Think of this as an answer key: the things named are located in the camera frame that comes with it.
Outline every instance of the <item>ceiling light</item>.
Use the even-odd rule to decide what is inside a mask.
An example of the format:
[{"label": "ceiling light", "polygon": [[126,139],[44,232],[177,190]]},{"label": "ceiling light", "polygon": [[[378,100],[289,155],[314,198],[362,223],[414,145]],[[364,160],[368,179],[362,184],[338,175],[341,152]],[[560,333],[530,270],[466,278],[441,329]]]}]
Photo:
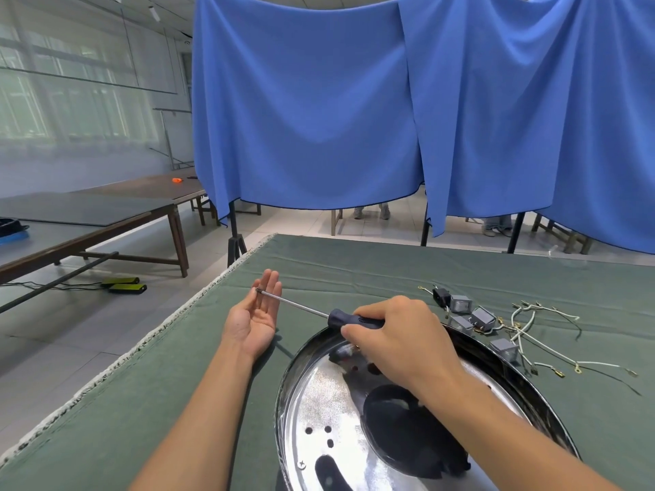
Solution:
[{"label": "ceiling light", "polygon": [[155,7],[152,5],[148,7],[148,10],[150,10],[150,13],[152,14],[152,18],[155,19],[157,22],[161,22],[161,18],[159,17],[159,14],[155,10]]}]

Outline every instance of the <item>shoe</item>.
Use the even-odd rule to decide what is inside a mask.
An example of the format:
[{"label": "shoe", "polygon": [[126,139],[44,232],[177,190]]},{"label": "shoe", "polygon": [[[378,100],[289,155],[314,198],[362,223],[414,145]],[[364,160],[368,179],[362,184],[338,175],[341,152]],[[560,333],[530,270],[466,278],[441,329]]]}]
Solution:
[{"label": "shoe", "polygon": [[380,204],[380,219],[383,221],[388,221],[390,216],[391,211],[389,210],[389,204]]}]

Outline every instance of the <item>forearm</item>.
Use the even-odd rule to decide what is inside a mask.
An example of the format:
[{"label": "forearm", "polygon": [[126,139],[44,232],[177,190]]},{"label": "forearm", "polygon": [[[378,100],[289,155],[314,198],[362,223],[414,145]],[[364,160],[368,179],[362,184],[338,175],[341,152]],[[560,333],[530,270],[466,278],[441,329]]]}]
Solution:
[{"label": "forearm", "polygon": [[446,397],[432,386],[419,398],[499,489],[618,489],[512,413],[483,382],[468,374],[460,381]]},{"label": "forearm", "polygon": [[184,412],[130,489],[226,489],[251,371],[247,356],[221,345]]}]

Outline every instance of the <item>person's right hand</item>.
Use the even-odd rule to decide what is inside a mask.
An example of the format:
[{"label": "person's right hand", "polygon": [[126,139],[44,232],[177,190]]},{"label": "person's right hand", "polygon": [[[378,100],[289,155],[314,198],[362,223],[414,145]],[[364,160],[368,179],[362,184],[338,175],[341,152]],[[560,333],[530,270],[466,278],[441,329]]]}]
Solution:
[{"label": "person's right hand", "polygon": [[455,387],[467,376],[448,333],[425,302],[393,297],[361,306],[354,313],[384,319],[384,327],[366,329],[349,324],[341,328],[343,337],[418,399],[426,390]]}]

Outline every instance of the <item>dark blue screwdriver handle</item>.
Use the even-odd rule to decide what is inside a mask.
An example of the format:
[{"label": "dark blue screwdriver handle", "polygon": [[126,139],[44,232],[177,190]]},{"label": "dark blue screwdriver handle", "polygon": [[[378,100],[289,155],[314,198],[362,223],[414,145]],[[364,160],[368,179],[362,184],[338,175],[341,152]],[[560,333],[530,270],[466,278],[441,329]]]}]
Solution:
[{"label": "dark blue screwdriver handle", "polygon": [[384,325],[384,320],[382,319],[369,319],[361,315],[351,315],[339,310],[339,308],[335,308],[330,312],[327,322],[328,327],[332,329],[341,329],[341,326],[346,324],[359,324],[368,329],[380,329]]}]

